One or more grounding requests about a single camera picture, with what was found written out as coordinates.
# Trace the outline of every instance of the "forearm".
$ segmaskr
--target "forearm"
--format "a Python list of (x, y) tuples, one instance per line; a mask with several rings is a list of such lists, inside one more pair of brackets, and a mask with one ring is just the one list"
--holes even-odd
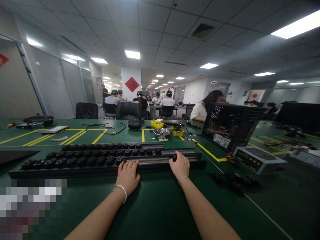
[(203, 240), (240, 239), (189, 178), (182, 179), (180, 185)]
[(100, 203), (65, 240), (102, 240), (105, 238), (114, 216), (125, 199), (123, 189), (117, 187)]

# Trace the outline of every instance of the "pixelated area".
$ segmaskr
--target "pixelated area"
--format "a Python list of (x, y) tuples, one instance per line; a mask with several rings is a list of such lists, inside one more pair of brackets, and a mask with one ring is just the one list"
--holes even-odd
[(43, 239), (67, 209), (67, 180), (0, 180), (0, 239)]

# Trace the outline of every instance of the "plastic cup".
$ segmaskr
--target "plastic cup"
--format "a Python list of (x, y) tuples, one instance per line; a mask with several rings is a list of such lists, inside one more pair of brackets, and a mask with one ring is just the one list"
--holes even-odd
[(32, 130), (34, 130), (35, 132), (43, 132), (44, 130), (44, 126), (43, 126), (43, 122), (33, 122), (33, 123), (29, 123), (29, 125), (32, 127)]

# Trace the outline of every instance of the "metal bowl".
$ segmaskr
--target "metal bowl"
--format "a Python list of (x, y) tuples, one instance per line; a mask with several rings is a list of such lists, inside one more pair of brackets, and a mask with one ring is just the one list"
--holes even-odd
[(170, 131), (165, 128), (156, 128), (153, 132), (157, 135), (158, 138), (165, 138), (170, 134)]

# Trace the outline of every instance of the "hand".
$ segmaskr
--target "hand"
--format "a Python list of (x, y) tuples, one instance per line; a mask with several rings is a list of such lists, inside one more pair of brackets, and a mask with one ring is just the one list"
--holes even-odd
[(140, 181), (140, 174), (136, 175), (140, 162), (121, 162), (118, 168), (116, 185), (122, 185), (127, 192), (127, 197), (136, 189)]
[(179, 181), (184, 176), (189, 176), (190, 162), (188, 158), (183, 156), (180, 152), (174, 152), (177, 155), (177, 160), (174, 162), (172, 158), (169, 160), (169, 164), (173, 174)]

